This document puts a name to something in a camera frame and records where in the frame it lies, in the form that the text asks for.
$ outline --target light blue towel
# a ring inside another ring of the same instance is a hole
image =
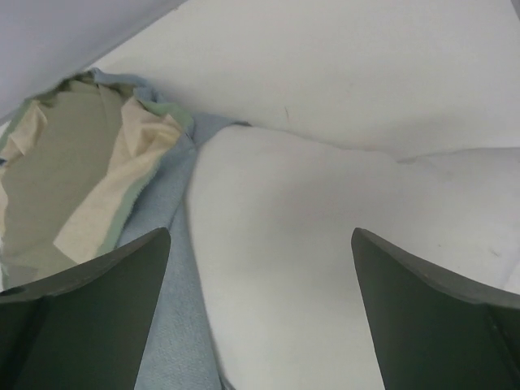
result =
[[[138,98],[165,102],[145,80],[94,71],[104,84],[130,81],[142,86],[135,92]],[[118,242],[118,246],[127,244],[159,227],[168,228],[171,235],[166,274],[137,376],[138,390],[231,388],[219,377],[183,198],[197,160],[197,148],[218,130],[236,122],[205,114],[193,115],[193,119],[194,125],[162,157]]]

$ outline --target white cloth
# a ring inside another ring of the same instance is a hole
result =
[[[502,287],[518,263],[520,149],[397,163],[261,128],[225,128],[188,193],[215,344],[238,389],[383,388],[350,237],[367,228]]]

